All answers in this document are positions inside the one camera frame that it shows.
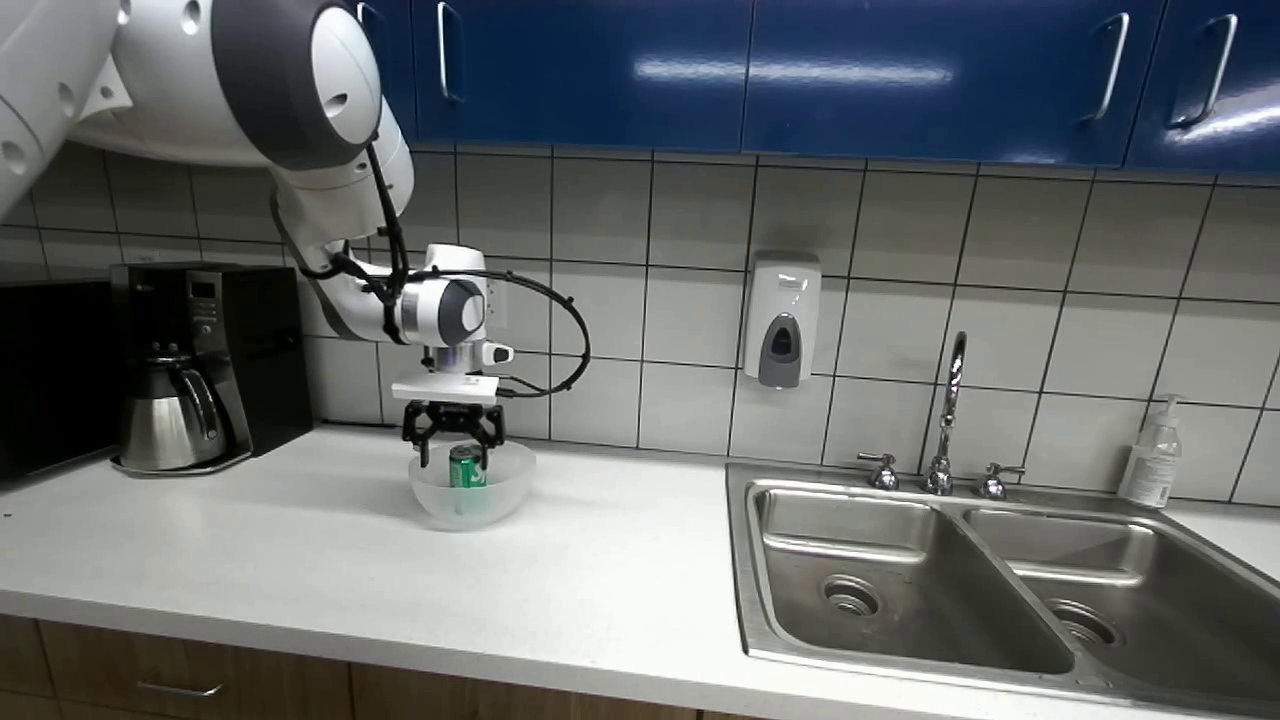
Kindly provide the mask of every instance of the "sink basin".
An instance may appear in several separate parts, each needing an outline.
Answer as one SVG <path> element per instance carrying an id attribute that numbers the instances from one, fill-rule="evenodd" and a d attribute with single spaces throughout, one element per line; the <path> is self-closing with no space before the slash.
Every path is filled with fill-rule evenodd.
<path id="1" fill-rule="evenodd" d="M 971 533 L 1113 671 L 1280 707 L 1280 609 L 1159 524 L 969 513 Z"/>
<path id="2" fill-rule="evenodd" d="M 836 650 L 1069 671 L 1071 647 L 926 504 L 754 490 L 777 627 Z"/>
<path id="3" fill-rule="evenodd" d="M 1159 513 L 731 466 L 744 647 L 1099 703 L 1280 717 L 1280 592 Z"/>

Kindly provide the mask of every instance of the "kitchen counter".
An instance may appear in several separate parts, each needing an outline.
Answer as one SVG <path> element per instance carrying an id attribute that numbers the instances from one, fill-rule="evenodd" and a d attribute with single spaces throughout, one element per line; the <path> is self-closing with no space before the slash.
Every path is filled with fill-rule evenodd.
<path id="1" fill-rule="evenodd" d="M 0 495 L 0 610 L 744 717 L 1159 717 L 739 650 L 725 466 L 541 447 L 532 499 L 430 533 L 391 432 L 204 481 L 85 463 Z M 1173 515 L 1280 576 L 1280 513 Z"/>

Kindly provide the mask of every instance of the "backsplash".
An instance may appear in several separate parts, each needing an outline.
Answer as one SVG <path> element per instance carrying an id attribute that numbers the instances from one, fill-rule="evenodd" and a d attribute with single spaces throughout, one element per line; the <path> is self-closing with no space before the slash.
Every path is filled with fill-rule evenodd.
<path id="1" fill-rule="evenodd" d="M 516 435 L 698 454 L 853 463 L 934 442 L 934 375 L 969 369 L 961 472 L 1105 490 L 1153 396 L 1179 392 L 1174 495 L 1280 504 L 1280 183 L 1203 175 L 787 164 L 430 147 L 417 154 L 410 244 L 459 241 L 553 281 L 593 320 L 575 392 L 511 402 Z M 265 170 L 62 151 L 0 220 L 0 284 L 103 277 L 120 258 L 283 265 Z M 816 375 L 736 375 L 754 251 L 823 265 Z M 410 349 L 334 340 L 308 288 L 323 420 L 397 425 Z M 516 375 L 559 381 L 575 332 L 496 290 Z"/>

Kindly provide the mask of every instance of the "stainless steel carafe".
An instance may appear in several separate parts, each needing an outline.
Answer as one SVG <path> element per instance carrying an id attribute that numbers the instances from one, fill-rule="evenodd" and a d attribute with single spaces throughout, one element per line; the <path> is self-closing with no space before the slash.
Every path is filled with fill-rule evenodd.
<path id="1" fill-rule="evenodd" d="M 178 350 L 153 350 L 135 375 L 117 463 L 131 476 L 183 472 L 226 450 L 218 402 Z"/>

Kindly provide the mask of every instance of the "clear plastic cup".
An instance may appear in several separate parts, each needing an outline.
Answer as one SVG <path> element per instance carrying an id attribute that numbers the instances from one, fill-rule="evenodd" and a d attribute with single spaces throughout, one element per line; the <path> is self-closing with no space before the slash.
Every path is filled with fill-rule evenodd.
<path id="1" fill-rule="evenodd" d="M 426 513 L 430 528 L 463 533 L 511 515 L 529 499 L 532 447 L 501 442 L 488 450 L 488 466 L 473 482 L 454 482 L 446 450 L 463 439 L 430 439 L 430 463 L 406 461 L 406 488 Z"/>

